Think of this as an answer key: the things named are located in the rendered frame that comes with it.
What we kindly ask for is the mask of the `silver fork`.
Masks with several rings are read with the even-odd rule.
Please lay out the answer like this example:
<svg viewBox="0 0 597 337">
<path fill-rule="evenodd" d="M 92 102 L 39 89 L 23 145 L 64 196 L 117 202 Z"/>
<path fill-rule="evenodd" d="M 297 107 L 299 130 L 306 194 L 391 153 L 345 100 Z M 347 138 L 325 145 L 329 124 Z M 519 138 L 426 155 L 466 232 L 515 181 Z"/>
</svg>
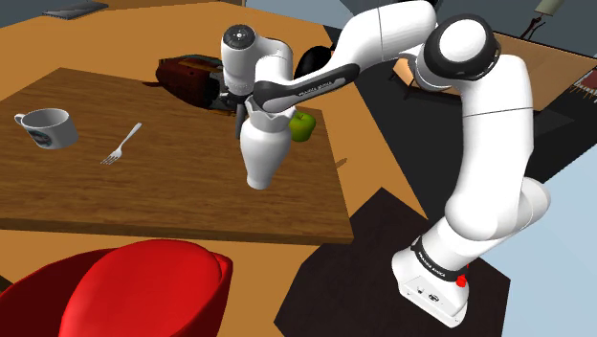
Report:
<svg viewBox="0 0 597 337">
<path fill-rule="evenodd" d="M 129 133 L 127 134 L 127 136 L 121 141 L 121 143 L 119 144 L 119 146 L 110 154 L 108 155 L 104 160 L 102 160 L 100 163 L 102 165 L 112 165 L 113 163 L 115 163 L 116 161 L 118 161 L 121 157 L 122 157 L 122 147 L 124 146 L 124 144 L 143 126 L 142 123 L 136 123 L 135 126 L 129 131 Z"/>
</svg>

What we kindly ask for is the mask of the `white cup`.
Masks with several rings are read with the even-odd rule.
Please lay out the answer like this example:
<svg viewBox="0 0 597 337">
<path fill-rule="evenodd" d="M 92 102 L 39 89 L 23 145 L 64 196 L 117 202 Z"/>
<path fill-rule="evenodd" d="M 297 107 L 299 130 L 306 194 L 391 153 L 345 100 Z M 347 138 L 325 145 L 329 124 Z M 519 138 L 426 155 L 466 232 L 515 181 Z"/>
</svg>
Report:
<svg viewBox="0 0 597 337">
<path fill-rule="evenodd" d="M 41 148 L 61 149 L 73 145 L 78 140 L 73 119 L 63 109 L 37 109 L 27 114 L 16 114 L 14 120 Z"/>
</svg>

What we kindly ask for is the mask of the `floor lamp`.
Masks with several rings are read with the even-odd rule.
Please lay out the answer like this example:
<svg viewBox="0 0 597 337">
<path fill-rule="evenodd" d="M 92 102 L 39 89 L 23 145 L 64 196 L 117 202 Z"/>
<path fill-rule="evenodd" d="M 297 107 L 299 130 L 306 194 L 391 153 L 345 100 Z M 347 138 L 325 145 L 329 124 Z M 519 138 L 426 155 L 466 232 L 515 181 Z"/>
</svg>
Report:
<svg viewBox="0 0 597 337">
<path fill-rule="evenodd" d="M 521 39 L 530 39 L 534 32 L 545 24 L 545 16 L 553 16 L 564 3 L 564 0 L 541 0 L 539 5 L 534 9 L 538 15 L 531 19 L 526 30 L 520 35 Z"/>
</svg>

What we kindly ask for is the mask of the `grey flat mat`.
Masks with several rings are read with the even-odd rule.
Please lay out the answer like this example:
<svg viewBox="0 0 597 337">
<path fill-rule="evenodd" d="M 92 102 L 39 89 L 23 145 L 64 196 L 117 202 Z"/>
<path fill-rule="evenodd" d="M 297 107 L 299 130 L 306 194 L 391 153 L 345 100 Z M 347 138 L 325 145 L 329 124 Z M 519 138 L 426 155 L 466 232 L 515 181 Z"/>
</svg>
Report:
<svg viewBox="0 0 597 337">
<path fill-rule="evenodd" d="M 105 10 L 108 7 L 109 5 L 105 3 L 85 0 L 84 2 L 67 5 L 59 9 L 44 11 L 42 12 L 42 15 L 63 20 L 72 20 L 90 13 Z"/>
</svg>

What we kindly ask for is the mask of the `green apple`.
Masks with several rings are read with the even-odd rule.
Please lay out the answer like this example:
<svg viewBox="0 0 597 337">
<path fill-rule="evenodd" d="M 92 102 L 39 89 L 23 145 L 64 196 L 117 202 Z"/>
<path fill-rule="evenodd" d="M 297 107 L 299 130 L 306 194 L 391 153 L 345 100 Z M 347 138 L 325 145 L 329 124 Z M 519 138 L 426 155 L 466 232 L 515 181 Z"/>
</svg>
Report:
<svg viewBox="0 0 597 337">
<path fill-rule="evenodd" d="M 297 111 L 289 122 L 292 140 L 295 142 L 306 142 L 310 138 L 316 124 L 317 121 L 312 115 Z"/>
</svg>

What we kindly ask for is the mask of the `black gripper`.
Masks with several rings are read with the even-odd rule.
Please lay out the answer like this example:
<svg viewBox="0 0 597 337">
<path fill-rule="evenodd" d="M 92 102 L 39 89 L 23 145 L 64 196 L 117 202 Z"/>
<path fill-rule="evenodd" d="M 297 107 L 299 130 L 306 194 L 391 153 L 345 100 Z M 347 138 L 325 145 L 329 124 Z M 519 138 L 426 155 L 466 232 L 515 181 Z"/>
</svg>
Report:
<svg viewBox="0 0 597 337">
<path fill-rule="evenodd" d="M 245 100 L 250 95 L 235 95 L 231 92 L 221 92 L 218 96 L 217 109 L 221 111 L 235 112 L 235 138 L 240 139 L 242 125 L 246 120 L 247 110 L 244 105 Z"/>
</svg>

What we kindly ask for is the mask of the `dark robot stand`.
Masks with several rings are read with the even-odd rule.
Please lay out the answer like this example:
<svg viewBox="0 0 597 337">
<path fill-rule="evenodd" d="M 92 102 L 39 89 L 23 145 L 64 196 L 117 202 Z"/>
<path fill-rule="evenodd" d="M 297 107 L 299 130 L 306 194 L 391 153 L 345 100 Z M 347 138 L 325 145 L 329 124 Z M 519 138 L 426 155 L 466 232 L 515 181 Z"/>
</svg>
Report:
<svg viewBox="0 0 597 337">
<path fill-rule="evenodd" d="M 323 244 L 299 268 L 275 318 L 284 337 L 502 336 L 510 281 L 496 268 L 471 263 L 465 319 L 449 328 L 402 297 L 391 270 L 427 219 L 379 189 L 350 222 L 351 244 Z"/>
</svg>

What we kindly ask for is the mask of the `black round object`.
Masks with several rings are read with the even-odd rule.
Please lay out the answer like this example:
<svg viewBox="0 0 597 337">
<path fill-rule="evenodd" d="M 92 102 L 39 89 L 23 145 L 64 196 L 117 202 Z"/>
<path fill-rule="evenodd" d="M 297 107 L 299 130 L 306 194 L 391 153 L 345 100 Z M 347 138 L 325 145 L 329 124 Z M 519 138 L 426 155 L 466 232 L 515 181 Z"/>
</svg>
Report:
<svg viewBox="0 0 597 337">
<path fill-rule="evenodd" d="M 314 46 L 307 50 L 298 62 L 294 73 L 294 79 L 303 78 L 309 74 L 318 72 L 324 67 L 332 56 L 333 50 L 330 47 Z"/>
</svg>

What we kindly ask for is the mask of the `dark red toaster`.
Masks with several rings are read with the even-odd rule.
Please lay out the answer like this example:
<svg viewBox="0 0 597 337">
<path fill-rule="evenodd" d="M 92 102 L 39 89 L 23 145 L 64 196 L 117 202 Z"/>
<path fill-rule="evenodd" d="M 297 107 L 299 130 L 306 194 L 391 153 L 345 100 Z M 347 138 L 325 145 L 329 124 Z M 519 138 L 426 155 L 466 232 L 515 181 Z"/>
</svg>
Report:
<svg viewBox="0 0 597 337">
<path fill-rule="evenodd" d="M 162 58 L 157 81 L 176 98 L 205 109 L 217 109 L 223 65 L 219 58 L 186 55 Z"/>
</svg>

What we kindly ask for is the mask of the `red chair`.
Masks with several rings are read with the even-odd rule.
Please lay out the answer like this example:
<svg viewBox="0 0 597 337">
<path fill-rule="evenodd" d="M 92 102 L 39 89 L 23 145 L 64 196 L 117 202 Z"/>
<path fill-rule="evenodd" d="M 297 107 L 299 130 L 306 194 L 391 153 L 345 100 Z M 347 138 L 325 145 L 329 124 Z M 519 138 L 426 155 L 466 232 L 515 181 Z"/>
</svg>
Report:
<svg viewBox="0 0 597 337">
<path fill-rule="evenodd" d="M 232 261 L 151 239 L 48 264 L 0 293 L 0 337 L 216 337 Z"/>
</svg>

